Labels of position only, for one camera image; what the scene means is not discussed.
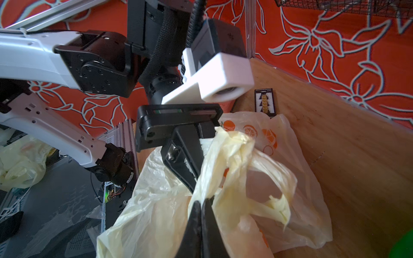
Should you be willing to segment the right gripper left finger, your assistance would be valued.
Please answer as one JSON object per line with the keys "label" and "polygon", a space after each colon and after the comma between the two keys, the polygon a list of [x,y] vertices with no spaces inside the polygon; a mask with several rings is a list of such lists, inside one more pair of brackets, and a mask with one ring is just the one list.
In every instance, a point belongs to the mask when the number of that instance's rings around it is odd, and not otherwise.
{"label": "right gripper left finger", "polygon": [[175,258],[201,258],[202,257],[202,211],[201,203],[193,204],[190,217]]}

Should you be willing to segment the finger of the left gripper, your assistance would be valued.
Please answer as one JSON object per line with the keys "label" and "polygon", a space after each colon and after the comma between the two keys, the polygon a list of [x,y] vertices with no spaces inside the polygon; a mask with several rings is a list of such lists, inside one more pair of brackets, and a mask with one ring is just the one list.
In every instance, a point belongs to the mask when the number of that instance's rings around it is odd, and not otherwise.
{"label": "finger of the left gripper", "polygon": [[197,134],[200,139],[214,138],[216,135],[215,125],[212,121],[205,121],[197,124]]}
{"label": "finger of the left gripper", "polygon": [[189,189],[195,190],[204,160],[200,140],[205,124],[170,125],[161,148],[163,164]]}

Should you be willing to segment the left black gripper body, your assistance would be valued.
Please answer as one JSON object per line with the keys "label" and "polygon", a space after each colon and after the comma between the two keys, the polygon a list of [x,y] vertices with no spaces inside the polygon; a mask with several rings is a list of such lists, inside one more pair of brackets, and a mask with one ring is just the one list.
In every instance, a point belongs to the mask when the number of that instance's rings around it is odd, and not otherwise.
{"label": "left black gripper body", "polygon": [[170,125],[212,121],[216,127],[222,114],[219,104],[142,105],[137,110],[136,151],[162,146]]}

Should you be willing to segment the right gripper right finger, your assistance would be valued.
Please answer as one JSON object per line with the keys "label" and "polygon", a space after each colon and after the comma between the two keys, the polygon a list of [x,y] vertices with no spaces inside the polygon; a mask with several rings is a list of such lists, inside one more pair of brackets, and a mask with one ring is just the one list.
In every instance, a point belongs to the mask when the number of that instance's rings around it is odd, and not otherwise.
{"label": "right gripper right finger", "polygon": [[223,243],[210,199],[206,199],[202,205],[202,257],[230,257]]}

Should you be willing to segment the yellow translucent plastic bag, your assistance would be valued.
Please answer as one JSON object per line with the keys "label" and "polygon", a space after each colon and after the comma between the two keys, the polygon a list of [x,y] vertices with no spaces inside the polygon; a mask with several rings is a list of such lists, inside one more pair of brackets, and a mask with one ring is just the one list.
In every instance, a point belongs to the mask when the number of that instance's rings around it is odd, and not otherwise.
{"label": "yellow translucent plastic bag", "polygon": [[282,250],[321,248],[333,239],[329,210],[313,173],[305,196],[296,168],[257,150],[241,132],[218,129],[201,141],[204,161],[191,192],[162,162],[147,158],[126,208],[97,238],[99,258],[172,258],[196,202],[212,201],[219,236],[232,258],[270,258]]}

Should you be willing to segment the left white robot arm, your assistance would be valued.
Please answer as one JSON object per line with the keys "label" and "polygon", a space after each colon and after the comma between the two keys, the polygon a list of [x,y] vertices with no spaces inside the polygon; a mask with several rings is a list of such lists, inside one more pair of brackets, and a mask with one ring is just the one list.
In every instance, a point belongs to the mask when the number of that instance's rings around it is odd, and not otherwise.
{"label": "left white robot arm", "polygon": [[144,87],[148,104],[138,110],[139,149],[174,147],[201,169],[200,144],[210,138],[218,104],[161,104],[181,84],[178,52],[201,28],[205,1],[129,1],[128,34],[107,31],[1,31],[1,125],[64,151],[101,182],[118,186],[135,176],[131,152],[98,140],[69,123],[33,93],[29,81],[85,93],[129,97]]}

